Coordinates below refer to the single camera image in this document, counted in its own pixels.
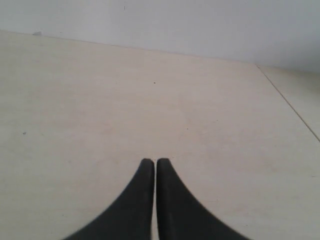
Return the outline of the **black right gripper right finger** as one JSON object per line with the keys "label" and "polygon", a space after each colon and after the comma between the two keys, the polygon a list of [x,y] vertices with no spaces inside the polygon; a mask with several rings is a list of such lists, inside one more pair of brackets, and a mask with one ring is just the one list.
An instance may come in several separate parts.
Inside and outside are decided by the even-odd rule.
{"label": "black right gripper right finger", "polygon": [[160,240],[247,239],[193,196],[168,158],[160,158],[156,164],[156,214]]}

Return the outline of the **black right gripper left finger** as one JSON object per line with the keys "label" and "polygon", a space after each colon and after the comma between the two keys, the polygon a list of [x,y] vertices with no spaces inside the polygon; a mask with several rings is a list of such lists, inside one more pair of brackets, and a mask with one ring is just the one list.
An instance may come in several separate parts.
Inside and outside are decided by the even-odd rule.
{"label": "black right gripper left finger", "polygon": [[141,160],[122,193],[98,217],[66,237],[67,240],[150,240],[155,164]]}

